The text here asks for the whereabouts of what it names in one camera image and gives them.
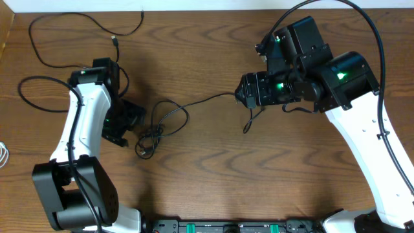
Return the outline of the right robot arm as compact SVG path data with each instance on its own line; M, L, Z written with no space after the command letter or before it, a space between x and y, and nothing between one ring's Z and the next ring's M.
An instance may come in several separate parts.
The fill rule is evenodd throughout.
M267 69L244 74L235 97L249 109L314 104L340 132L375 200L372 210L341 210L320 222L324 232L412 232L413 165L384 107L380 86L357 52L334 57L312 17L276 31Z

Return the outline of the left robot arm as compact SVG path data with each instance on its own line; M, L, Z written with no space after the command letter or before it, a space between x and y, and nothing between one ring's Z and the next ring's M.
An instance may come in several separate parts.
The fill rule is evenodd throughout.
M122 98L120 67L111 58L72 72L64 85L70 106L62 136L32 172L49 224L56 231L143 232L141 213L120 204L99 156L102 139L126 146L125 132L143 124L146 110Z

